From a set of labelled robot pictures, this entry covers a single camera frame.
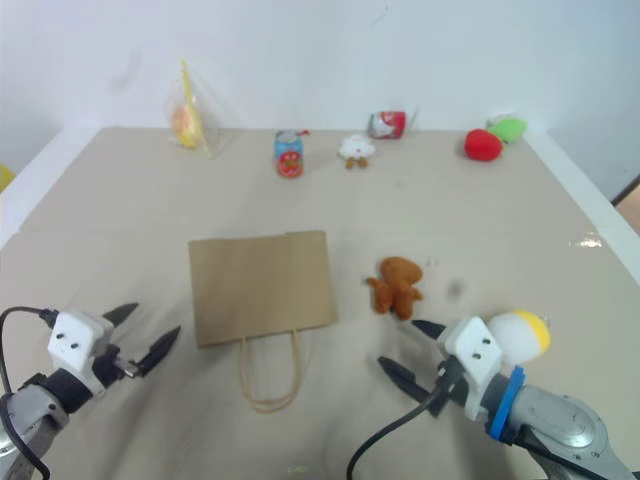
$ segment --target green plush toy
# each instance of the green plush toy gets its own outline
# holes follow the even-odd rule
[[[518,140],[527,129],[527,122],[517,117],[500,117],[489,121],[487,131],[504,143]]]

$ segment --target bag handle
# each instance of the bag handle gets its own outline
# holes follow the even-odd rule
[[[250,361],[249,345],[247,339],[242,337],[240,343],[240,385],[242,394],[258,413],[275,413],[288,407],[298,395],[300,384],[302,383],[302,375],[300,374],[300,342],[298,339],[298,331],[291,331],[291,351],[293,355],[293,384],[291,391],[280,398],[268,400],[256,400],[253,397],[253,390],[249,375],[247,374],[247,364]]]

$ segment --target table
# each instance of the table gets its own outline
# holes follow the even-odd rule
[[[362,281],[392,254],[425,268],[418,317],[547,315],[554,340],[526,365],[529,381],[594,407],[638,469],[640,385],[619,379],[636,373],[640,289],[534,151],[522,142],[481,164],[459,154],[463,133],[420,132],[376,143],[370,168],[347,171],[335,155],[345,135],[306,138],[297,180],[275,174],[271,131],[226,131],[206,159],[163,130],[105,129],[79,154],[3,249],[0,303],[100,313],[139,301],[115,338],[128,356],[170,326],[183,334],[157,372],[74,415],[45,457],[55,475],[342,478],[360,443],[414,406],[376,358],[413,368],[426,387],[440,359],[410,325],[371,310]],[[339,322],[302,333],[298,398],[258,415],[240,392],[237,345],[195,347],[186,243],[312,229],[328,234]],[[462,286],[456,299],[452,284]],[[14,382],[50,371],[44,328],[11,324],[7,337],[17,339],[7,346]],[[257,395],[286,391],[288,337],[254,341],[252,354]],[[526,453],[491,442],[453,405],[380,442],[358,474],[541,478]]]

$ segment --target white plush toy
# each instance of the white plush toy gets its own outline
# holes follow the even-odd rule
[[[347,168],[353,168],[356,162],[360,168],[365,168],[369,165],[367,159],[375,151],[376,147],[367,137],[356,133],[342,140],[338,154],[347,161]]]

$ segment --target yellow and white plush ball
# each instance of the yellow and white plush ball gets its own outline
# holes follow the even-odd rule
[[[549,327],[531,312],[514,310],[496,315],[487,326],[502,349],[503,361],[510,365],[536,358],[551,345]]]

